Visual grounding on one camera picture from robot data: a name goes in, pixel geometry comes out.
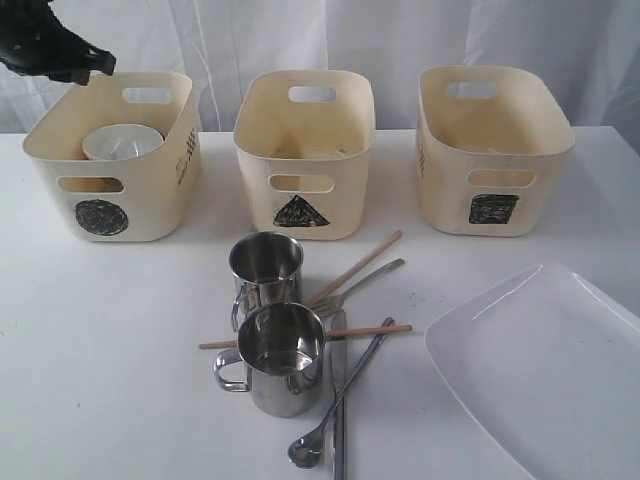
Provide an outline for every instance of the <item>white plastic tray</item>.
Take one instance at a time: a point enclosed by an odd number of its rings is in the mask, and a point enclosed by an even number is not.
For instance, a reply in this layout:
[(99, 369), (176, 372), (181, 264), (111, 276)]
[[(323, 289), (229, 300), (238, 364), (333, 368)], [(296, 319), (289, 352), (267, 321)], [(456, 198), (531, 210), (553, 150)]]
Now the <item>white plastic tray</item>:
[(534, 478), (640, 478), (640, 320), (579, 275), (526, 270), (440, 318), (425, 342)]

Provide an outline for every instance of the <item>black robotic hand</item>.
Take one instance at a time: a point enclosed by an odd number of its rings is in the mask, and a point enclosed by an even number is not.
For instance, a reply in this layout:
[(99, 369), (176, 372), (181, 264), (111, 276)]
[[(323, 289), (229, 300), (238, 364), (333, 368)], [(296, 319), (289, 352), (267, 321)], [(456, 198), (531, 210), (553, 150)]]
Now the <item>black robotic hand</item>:
[(112, 75), (116, 59), (67, 30), (52, 0), (0, 0), (0, 61), (19, 75), (87, 85), (92, 70)]

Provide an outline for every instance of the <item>white curtain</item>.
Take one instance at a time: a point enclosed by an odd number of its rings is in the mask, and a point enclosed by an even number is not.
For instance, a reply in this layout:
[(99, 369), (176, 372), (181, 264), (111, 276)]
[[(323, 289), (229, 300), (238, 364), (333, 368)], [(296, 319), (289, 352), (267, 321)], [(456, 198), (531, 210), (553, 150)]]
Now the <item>white curtain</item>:
[[(640, 0), (55, 0), (117, 70), (186, 73), (200, 126), (229, 131), (249, 84), (278, 69), (372, 83), (380, 129), (413, 128), (418, 77), (494, 64), (540, 76), (574, 125), (614, 125), (640, 151)], [(30, 129), (66, 91), (0, 69), (0, 131)]]

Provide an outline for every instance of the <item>small white bowl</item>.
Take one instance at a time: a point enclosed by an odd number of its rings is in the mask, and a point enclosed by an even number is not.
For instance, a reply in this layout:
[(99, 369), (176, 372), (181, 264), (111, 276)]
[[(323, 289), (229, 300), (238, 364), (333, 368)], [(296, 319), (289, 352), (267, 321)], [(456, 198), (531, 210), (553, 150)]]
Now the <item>small white bowl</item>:
[(156, 129), (133, 123), (108, 125), (91, 132), (82, 141), (89, 160), (125, 160), (155, 150), (164, 138)]

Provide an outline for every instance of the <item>white tabletop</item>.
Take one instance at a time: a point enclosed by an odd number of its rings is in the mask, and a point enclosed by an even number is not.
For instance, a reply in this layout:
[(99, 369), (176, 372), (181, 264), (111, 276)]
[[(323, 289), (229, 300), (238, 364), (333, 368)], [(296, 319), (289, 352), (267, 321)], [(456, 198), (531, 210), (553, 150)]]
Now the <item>white tabletop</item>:
[[(612, 128), (576, 133), (566, 174), (526, 236), (451, 236), (425, 224), (405, 130), (377, 132), (360, 230), (303, 242), (310, 296), (404, 231), (362, 275), (398, 256), (407, 265), (346, 304), (352, 327), (391, 315), (415, 330), (389, 337), (348, 395), (350, 478), (527, 478), (449, 393), (423, 339), (436, 318), (505, 277), (558, 261), (640, 314), (640, 158)], [(302, 471), (286, 457), (320, 420), (328, 384), (312, 411), (273, 418), (249, 395), (219, 389), (215, 352), (197, 348), (232, 338), (227, 256), (252, 228), (231, 134), (200, 135), (203, 171), (182, 226), (127, 245), (65, 229), (22, 138), (0, 136), (0, 476), (331, 478), (328, 460)], [(350, 341), (351, 365), (368, 342)]]

